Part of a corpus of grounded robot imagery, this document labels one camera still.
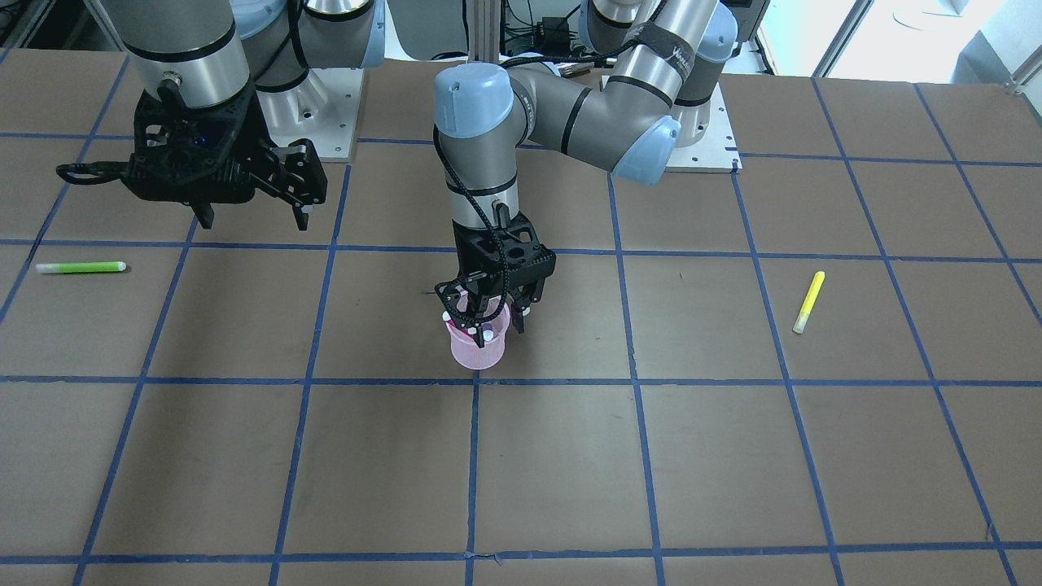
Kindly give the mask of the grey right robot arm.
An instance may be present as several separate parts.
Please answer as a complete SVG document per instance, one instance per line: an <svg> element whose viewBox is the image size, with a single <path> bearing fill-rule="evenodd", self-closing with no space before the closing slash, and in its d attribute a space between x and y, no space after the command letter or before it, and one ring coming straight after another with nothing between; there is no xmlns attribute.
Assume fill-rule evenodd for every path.
<svg viewBox="0 0 1042 586"><path fill-rule="evenodd" d="M61 164L67 184L122 182L149 203L189 207L210 229L217 204L263 192L298 230L324 203L317 137L343 135L320 71L386 56L383 1L102 1L142 79L125 162Z"/></svg>

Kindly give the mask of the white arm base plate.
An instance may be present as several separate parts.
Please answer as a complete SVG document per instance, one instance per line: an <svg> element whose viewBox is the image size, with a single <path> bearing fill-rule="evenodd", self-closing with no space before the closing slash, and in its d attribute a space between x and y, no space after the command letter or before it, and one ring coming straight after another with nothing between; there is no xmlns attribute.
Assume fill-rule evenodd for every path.
<svg viewBox="0 0 1042 586"><path fill-rule="evenodd" d="M357 137L365 74L364 69L312 69L295 88L258 90L272 140L287 147L299 138L308 138L322 162L349 162Z"/></svg>
<svg viewBox="0 0 1042 586"><path fill-rule="evenodd" d="M725 97L715 86L706 103L676 105L671 112L681 122L681 137L666 164L666 172L731 173L743 168Z"/></svg>

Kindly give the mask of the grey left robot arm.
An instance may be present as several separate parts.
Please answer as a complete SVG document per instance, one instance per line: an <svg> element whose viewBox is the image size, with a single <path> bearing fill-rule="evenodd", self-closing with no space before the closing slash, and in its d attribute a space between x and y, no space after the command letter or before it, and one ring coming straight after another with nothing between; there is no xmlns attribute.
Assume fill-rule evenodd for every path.
<svg viewBox="0 0 1042 586"><path fill-rule="evenodd" d="M721 1L584 1L584 43L615 57L602 89L563 77L557 57L468 62L433 81L433 144L453 207L458 276L438 283L450 329L483 348L492 323L523 329L557 257L519 207L525 142L634 182L656 184L683 141L675 107L698 107L739 25Z"/></svg>

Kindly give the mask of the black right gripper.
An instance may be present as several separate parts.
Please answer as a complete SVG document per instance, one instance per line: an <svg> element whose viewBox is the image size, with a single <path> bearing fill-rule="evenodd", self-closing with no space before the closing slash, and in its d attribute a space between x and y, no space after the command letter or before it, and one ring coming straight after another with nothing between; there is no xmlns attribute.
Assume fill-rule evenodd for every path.
<svg viewBox="0 0 1042 586"><path fill-rule="evenodd" d="M192 205L204 230L212 204L248 203L257 190L289 203L297 229L308 230L312 205L324 203L328 187L308 138L287 147L272 140L252 82L206 108L187 107L170 81L142 92L122 181L146 201Z"/></svg>

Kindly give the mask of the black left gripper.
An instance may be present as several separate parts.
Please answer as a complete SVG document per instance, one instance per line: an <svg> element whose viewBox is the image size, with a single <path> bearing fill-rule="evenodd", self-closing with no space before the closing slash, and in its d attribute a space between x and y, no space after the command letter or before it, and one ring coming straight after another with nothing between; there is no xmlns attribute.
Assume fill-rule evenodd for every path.
<svg viewBox="0 0 1042 586"><path fill-rule="evenodd" d="M458 277L435 286L446 311L455 319L480 323L508 308L511 326L524 334L531 306L542 300L545 279L557 267L554 250L541 244L521 212L503 229L472 229L454 222L453 233Z"/></svg>

